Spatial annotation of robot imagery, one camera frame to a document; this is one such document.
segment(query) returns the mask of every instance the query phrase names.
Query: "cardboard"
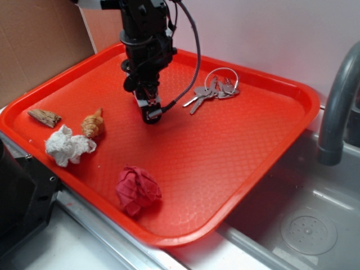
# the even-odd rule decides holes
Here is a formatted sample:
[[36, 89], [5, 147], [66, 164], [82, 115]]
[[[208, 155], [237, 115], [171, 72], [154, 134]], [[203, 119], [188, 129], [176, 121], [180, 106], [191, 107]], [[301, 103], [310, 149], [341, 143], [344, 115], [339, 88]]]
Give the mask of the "cardboard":
[[100, 52], [120, 41], [123, 29], [120, 10], [82, 9], [96, 52]]
[[0, 4], [0, 107], [94, 53], [68, 0]]

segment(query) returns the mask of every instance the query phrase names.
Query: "stainless steel sink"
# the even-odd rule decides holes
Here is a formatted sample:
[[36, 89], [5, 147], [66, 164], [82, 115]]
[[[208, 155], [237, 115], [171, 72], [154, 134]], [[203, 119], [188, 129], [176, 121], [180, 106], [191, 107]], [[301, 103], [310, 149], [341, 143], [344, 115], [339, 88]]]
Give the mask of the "stainless steel sink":
[[274, 269], [276, 263], [286, 269], [359, 269], [360, 151], [345, 146], [339, 165], [324, 166], [315, 160], [316, 140], [304, 132], [226, 223], [239, 238], [253, 240], [249, 249], [265, 248]]

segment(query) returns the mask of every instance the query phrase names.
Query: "bunch of keys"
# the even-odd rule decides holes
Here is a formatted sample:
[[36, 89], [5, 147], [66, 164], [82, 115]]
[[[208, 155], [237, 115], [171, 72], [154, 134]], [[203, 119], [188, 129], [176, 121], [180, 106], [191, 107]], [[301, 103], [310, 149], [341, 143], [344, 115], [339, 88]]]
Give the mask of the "bunch of keys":
[[240, 93], [239, 90], [237, 89], [238, 80], [234, 86], [228, 78], [225, 78], [225, 82], [222, 83], [220, 80], [218, 80], [218, 78], [216, 76], [214, 76], [214, 78], [211, 80], [210, 87], [207, 88], [206, 81], [207, 81], [208, 77], [205, 80], [205, 86], [196, 87], [194, 89], [195, 96], [193, 96], [192, 99], [190, 99], [188, 102], [186, 102], [183, 105], [183, 107], [187, 107], [188, 105], [190, 105], [194, 101], [196, 101], [193, 108], [190, 111], [190, 114], [194, 114], [195, 111], [201, 106], [201, 104], [203, 104], [203, 102], [205, 100], [208, 100], [211, 98], [217, 98], [219, 100], [222, 100], [222, 99], [235, 97], [237, 94]]

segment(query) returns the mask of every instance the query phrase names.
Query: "silver key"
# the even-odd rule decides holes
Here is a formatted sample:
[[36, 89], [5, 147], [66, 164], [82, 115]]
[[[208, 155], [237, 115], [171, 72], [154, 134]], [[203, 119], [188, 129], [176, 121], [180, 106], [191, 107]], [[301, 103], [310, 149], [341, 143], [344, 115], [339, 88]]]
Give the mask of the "silver key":
[[225, 84], [223, 84], [222, 82], [218, 82], [218, 84], [220, 88], [220, 92], [217, 95], [218, 99], [234, 97], [235, 95], [240, 93], [238, 89], [234, 89], [234, 86], [228, 78], [225, 79]]
[[203, 86], [199, 86], [199, 87], [196, 87], [194, 89], [194, 92], [195, 92], [195, 96], [193, 96], [192, 99], [190, 99], [188, 102], [186, 102], [184, 105], [182, 105], [183, 107], [187, 107], [189, 106], [190, 104], [192, 104], [194, 101], [198, 100], [200, 97], [204, 97], [204, 96], [207, 96], [207, 95], [210, 95], [211, 93], [208, 92], [206, 90], [205, 87]]
[[210, 88], [206, 90], [207, 93], [209, 93], [207, 96], [203, 96], [197, 99], [195, 105], [190, 111], [190, 114], [194, 114], [195, 111], [200, 107], [201, 104], [203, 104], [204, 100], [207, 100], [209, 98], [213, 98], [218, 95], [218, 91], [216, 90], [216, 84], [217, 84], [217, 77], [215, 76], [213, 80], [211, 81]]

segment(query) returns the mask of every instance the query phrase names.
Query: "white cloth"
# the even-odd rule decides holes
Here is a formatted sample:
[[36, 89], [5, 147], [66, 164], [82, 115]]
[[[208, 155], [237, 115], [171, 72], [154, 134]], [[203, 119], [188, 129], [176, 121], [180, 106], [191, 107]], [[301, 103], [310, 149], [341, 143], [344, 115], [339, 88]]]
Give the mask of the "white cloth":
[[68, 162], [80, 163], [83, 153], [91, 153], [96, 149], [96, 143], [84, 135], [73, 136], [73, 131], [66, 125], [52, 133], [45, 142], [46, 153], [55, 159], [58, 166], [66, 167]]

